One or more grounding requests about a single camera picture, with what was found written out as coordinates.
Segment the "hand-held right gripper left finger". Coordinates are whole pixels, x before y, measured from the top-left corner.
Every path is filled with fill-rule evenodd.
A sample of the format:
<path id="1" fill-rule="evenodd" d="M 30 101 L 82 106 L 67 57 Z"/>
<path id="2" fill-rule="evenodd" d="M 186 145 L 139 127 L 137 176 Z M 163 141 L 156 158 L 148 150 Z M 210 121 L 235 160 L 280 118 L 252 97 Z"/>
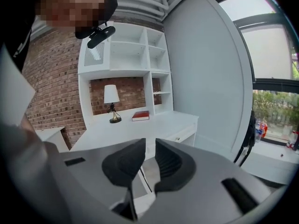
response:
<path id="1" fill-rule="evenodd" d="M 48 142 L 45 147 L 69 223 L 137 222 L 132 184 L 145 159 L 145 138 L 67 153 Z"/>

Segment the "white shade table lamp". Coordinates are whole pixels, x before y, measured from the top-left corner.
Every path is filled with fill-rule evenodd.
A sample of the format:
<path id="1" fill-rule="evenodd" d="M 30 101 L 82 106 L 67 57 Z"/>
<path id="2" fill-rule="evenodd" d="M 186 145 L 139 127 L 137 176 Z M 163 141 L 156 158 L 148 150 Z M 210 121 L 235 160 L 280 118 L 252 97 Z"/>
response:
<path id="1" fill-rule="evenodd" d="M 115 103 L 120 101 L 116 85 L 110 84 L 104 87 L 104 104 L 109 104 L 107 113 L 112 113 L 113 117 L 109 120 L 111 124 L 121 122 L 121 116 L 116 112 Z"/>

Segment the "red cap bottle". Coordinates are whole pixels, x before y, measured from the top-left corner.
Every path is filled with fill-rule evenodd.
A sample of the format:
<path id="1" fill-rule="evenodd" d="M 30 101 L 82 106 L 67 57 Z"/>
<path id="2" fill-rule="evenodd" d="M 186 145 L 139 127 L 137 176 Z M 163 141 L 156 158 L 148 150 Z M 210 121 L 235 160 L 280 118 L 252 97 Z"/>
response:
<path id="1" fill-rule="evenodd" d="M 292 131 L 292 133 L 289 136 L 288 142 L 286 144 L 287 148 L 294 149 L 298 135 L 299 135 L 299 131 Z"/>

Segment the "person's black clothing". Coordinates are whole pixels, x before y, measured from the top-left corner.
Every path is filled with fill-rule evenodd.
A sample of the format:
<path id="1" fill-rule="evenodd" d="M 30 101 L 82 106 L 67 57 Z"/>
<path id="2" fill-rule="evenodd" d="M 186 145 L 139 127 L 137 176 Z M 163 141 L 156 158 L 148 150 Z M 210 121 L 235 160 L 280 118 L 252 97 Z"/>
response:
<path id="1" fill-rule="evenodd" d="M 0 25 L 0 38 L 19 71 L 23 70 L 28 54 L 35 16 L 34 13 L 9 15 Z"/>

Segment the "black window frame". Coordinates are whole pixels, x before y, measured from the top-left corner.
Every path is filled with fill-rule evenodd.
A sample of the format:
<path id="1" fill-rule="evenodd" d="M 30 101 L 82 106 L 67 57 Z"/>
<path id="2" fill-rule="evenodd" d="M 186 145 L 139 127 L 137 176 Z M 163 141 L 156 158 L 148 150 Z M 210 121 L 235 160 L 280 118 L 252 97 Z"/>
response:
<path id="1" fill-rule="evenodd" d="M 253 77 L 253 110 L 266 119 L 262 141 L 285 146 L 299 130 L 299 33 L 275 0 L 216 0 L 244 42 Z"/>

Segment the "white desk drawer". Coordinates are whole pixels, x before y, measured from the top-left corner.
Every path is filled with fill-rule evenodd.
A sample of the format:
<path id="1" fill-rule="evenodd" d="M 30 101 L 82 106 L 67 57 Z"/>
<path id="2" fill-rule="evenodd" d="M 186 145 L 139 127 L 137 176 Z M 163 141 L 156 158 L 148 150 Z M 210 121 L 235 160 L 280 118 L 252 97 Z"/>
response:
<path id="1" fill-rule="evenodd" d="M 150 186 L 143 167 L 139 169 L 135 176 L 132 189 L 135 212 L 137 217 L 141 218 L 156 199 L 154 189 Z"/>

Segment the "blue label bottle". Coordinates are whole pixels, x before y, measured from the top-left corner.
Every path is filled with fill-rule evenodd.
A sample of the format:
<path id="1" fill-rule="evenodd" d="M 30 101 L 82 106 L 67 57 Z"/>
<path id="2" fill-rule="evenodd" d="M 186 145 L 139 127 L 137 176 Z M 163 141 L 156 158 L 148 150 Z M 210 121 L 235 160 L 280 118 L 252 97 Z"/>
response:
<path id="1" fill-rule="evenodd" d="M 263 134 L 263 125 L 260 121 L 260 119 L 256 119 L 256 123 L 255 123 L 255 139 L 256 139 L 256 142 L 258 142 L 261 137 L 262 137 L 262 134 Z"/>

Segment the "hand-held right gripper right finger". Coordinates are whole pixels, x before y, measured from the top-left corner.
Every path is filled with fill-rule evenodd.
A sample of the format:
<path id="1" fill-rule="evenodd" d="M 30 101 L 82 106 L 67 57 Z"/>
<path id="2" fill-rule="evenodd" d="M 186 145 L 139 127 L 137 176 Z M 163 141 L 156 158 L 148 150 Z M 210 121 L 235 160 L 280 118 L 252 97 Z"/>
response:
<path id="1" fill-rule="evenodd" d="M 230 160 L 156 139 L 160 182 L 140 224 L 258 224 L 286 192 L 275 192 Z"/>

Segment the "white desk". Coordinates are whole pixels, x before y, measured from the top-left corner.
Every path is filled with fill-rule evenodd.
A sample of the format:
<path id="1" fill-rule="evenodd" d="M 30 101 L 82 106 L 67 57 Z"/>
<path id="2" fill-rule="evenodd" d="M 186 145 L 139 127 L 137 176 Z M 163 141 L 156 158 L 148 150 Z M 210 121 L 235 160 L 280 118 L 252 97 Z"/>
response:
<path id="1" fill-rule="evenodd" d="M 109 123 L 106 118 L 100 118 L 87 128 L 71 151 L 96 149 L 145 138 L 146 157 L 150 158 L 154 156 L 156 138 L 166 140 L 192 124 L 197 127 L 197 116 L 175 111 L 151 115 L 149 120 L 144 121 L 132 121 L 131 116 L 127 115 L 115 124 Z"/>

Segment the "white hutch shelf unit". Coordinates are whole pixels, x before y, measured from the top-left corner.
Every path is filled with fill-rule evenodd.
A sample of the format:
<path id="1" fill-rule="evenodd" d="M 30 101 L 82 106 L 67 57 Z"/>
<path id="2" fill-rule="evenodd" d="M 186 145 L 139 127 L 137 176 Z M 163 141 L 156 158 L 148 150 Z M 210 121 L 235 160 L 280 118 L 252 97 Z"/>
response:
<path id="1" fill-rule="evenodd" d="M 111 22 L 109 70 L 79 74 L 81 111 L 86 127 L 106 114 L 105 85 L 116 85 L 118 113 L 147 110 L 158 115 L 173 110 L 171 68 L 163 32 L 128 23 Z"/>

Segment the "white arched glass cabinet door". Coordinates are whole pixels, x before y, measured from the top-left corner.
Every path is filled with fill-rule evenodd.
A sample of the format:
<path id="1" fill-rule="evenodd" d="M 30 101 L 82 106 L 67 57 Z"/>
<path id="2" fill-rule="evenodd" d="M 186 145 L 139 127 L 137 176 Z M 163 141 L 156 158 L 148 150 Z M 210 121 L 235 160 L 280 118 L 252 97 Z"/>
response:
<path id="1" fill-rule="evenodd" d="M 87 47 L 90 38 L 84 38 L 81 43 L 78 59 L 78 73 L 88 73 L 109 70 L 111 38 L 101 42 L 95 48 Z"/>

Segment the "white side table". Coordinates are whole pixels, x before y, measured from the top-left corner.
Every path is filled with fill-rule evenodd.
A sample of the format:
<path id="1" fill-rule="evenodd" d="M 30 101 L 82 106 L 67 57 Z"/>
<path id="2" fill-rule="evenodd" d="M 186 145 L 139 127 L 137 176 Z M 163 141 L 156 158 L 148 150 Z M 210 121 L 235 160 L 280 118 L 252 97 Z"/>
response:
<path id="1" fill-rule="evenodd" d="M 55 144 L 60 153 L 65 153 L 69 152 L 69 148 L 64 140 L 62 133 L 63 130 L 64 126 L 61 126 L 35 130 L 35 132 L 42 141 L 47 141 Z"/>

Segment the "white window bench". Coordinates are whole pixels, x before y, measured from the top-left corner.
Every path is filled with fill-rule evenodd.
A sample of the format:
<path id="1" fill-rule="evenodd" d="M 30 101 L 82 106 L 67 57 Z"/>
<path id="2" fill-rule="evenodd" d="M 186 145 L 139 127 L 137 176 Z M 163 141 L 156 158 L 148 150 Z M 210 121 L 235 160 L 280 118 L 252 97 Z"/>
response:
<path id="1" fill-rule="evenodd" d="M 299 151 L 259 141 L 241 168 L 270 182 L 289 184 L 299 168 Z"/>

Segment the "red book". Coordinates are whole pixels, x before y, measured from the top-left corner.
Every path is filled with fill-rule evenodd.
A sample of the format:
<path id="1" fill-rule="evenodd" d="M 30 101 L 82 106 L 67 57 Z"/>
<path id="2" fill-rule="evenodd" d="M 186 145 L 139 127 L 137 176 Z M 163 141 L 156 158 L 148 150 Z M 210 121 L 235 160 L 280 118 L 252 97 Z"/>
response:
<path id="1" fill-rule="evenodd" d="M 149 111 L 136 112 L 132 117 L 132 121 L 144 121 L 149 119 L 150 119 Z"/>

